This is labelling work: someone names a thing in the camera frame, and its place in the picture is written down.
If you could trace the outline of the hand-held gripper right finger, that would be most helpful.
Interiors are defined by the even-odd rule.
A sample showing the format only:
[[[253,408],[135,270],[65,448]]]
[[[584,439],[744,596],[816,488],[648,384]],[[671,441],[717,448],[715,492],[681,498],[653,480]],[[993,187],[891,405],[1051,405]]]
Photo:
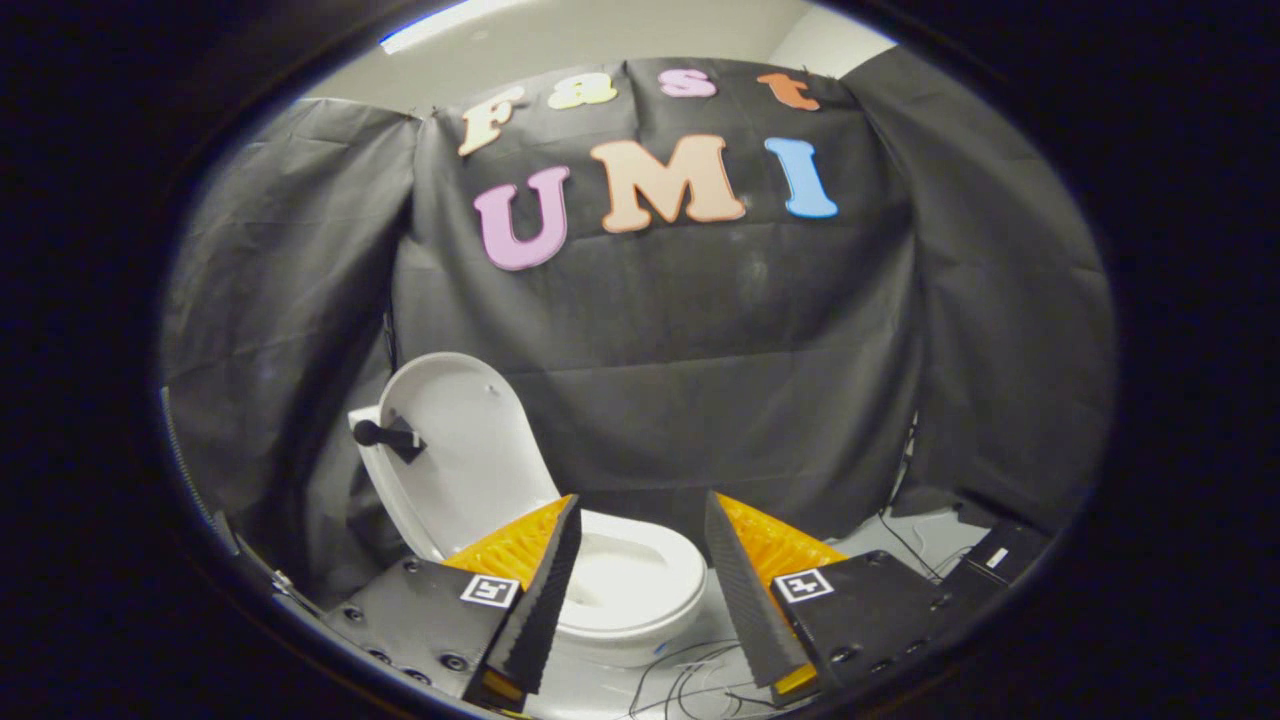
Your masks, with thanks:
[[[869,691],[956,618],[955,594],[893,555],[849,556],[727,495],[709,493],[704,537],[751,678],[778,705]]]

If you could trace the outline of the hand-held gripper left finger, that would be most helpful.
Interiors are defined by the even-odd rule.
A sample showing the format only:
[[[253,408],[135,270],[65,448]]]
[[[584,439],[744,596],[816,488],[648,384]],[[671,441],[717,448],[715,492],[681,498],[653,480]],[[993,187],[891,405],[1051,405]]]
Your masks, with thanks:
[[[540,691],[581,541],[568,495],[443,562],[402,559],[323,620],[435,694],[521,714]]]

